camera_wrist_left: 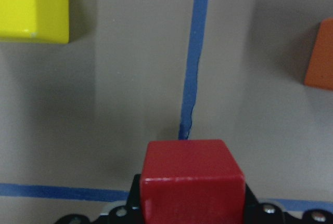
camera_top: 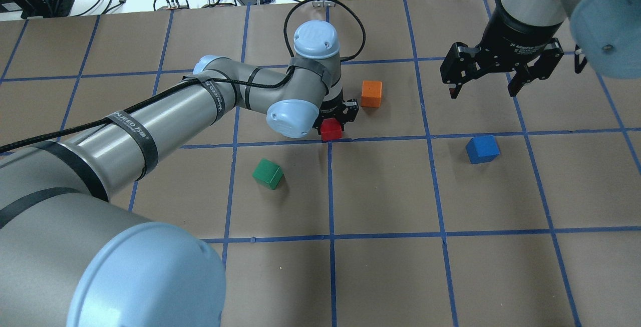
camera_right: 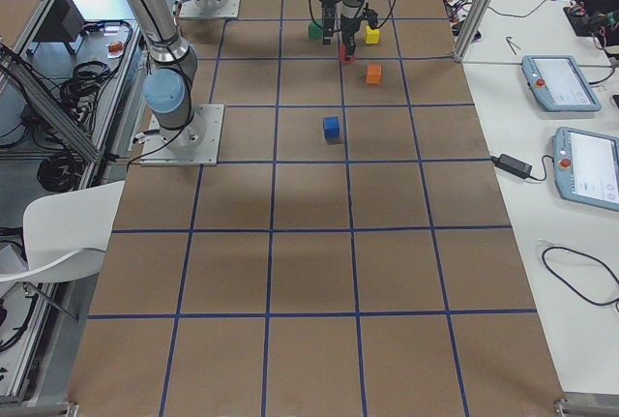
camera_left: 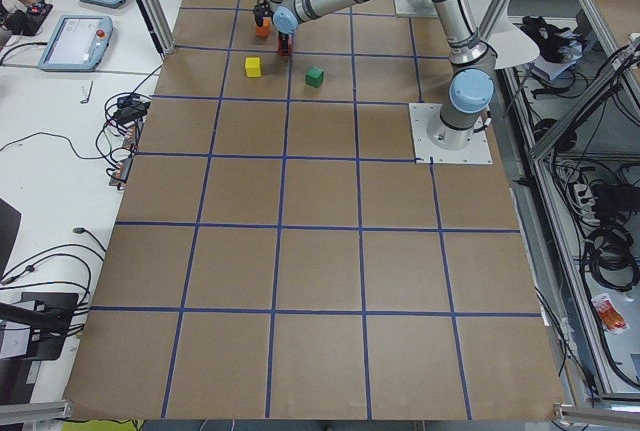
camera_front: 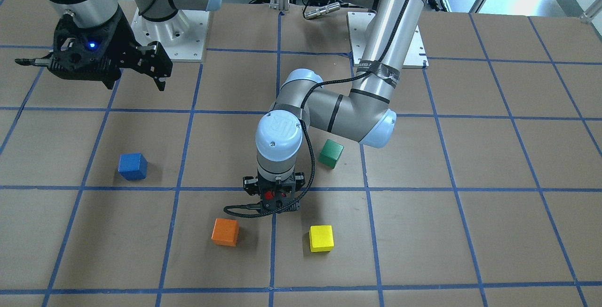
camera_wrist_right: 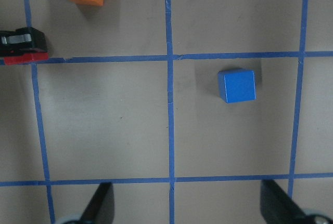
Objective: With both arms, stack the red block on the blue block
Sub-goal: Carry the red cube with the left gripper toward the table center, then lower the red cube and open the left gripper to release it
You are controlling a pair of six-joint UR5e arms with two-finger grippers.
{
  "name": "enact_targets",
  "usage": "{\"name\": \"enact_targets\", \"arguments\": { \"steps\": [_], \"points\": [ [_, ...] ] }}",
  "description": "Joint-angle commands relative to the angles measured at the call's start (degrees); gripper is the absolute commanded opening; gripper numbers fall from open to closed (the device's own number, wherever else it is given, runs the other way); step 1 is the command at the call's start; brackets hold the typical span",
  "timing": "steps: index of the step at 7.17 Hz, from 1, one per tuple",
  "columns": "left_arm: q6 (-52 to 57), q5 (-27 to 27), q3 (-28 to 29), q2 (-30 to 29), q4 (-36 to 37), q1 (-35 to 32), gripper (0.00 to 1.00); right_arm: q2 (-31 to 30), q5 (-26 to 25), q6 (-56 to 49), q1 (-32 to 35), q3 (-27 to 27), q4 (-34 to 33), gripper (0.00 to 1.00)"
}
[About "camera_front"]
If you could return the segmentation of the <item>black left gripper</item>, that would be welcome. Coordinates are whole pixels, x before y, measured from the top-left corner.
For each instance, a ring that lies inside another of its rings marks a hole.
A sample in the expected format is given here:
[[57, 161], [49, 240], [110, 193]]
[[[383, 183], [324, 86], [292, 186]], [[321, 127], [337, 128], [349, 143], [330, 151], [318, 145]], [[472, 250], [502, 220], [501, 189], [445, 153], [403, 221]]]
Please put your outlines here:
[[296, 203], [289, 208], [282, 209], [284, 206], [293, 202], [295, 192], [299, 191], [305, 185], [305, 176], [303, 173], [293, 173], [286, 179], [278, 179], [271, 182], [261, 175], [256, 178], [252, 176], [243, 177], [243, 188], [251, 196], [259, 195], [260, 202], [257, 204], [247, 204], [245, 209], [254, 209], [258, 213], [277, 213], [294, 212], [301, 208], [301, 204]]

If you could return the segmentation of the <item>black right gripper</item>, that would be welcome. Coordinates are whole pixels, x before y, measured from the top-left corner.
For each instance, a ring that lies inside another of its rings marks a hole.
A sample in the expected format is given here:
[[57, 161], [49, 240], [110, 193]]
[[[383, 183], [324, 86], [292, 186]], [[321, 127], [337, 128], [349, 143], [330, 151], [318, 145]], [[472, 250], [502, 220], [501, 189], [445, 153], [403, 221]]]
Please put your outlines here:
[[49, 67], [61, 79], [101, 81], [108, 90], [122, 75], [120, 69], [129, 68], [153, 78], [161, 92], [174, 66], [159, 41], [137, 43], [123, 14], [92, 28], [80, 28], [64, 14], [54, 31], [52, 58], [17, 58], [15, 63]]

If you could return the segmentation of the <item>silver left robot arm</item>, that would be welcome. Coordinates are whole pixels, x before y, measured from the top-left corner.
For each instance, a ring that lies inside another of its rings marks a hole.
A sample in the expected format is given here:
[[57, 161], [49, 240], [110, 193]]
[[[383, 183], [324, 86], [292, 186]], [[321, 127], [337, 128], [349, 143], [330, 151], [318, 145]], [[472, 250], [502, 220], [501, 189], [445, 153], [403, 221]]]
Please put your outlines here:
[[312, 144], [308, 127], [331, 132], [373, 148], [383, 148], [396, 122], [390, 110], [404, 59], [427, 0], [341, 0], [374, 10], [367, 44], [348, 95], [324, 89], [313, 71], [297, 69], [280, 86], [275, 103], [259, 121], [255, 135], [257, 176], [243, 178], [243, 187], [257, 204], [244, 205], [257, 218], [295, 211], [309, 189], [314, 170], [305, 177], [295, 171], [303, 141]]

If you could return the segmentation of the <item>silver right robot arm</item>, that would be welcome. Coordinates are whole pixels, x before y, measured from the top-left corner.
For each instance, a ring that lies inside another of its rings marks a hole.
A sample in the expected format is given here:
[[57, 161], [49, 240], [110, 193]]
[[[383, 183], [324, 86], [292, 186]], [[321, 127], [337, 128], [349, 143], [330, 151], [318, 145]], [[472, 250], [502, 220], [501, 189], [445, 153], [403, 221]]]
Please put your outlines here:
[[101, 81], [114, 88], [123, 69], [153, 79], [164, 91], [174, 58], [193, 59], [200, 39], [193, 16], [217, 11], [222, 0], [134, 0], [130, 22], [118, 0], [47, 0], [60, 15], [51, 50], [15, 63], [47, 69], [65, 80]]

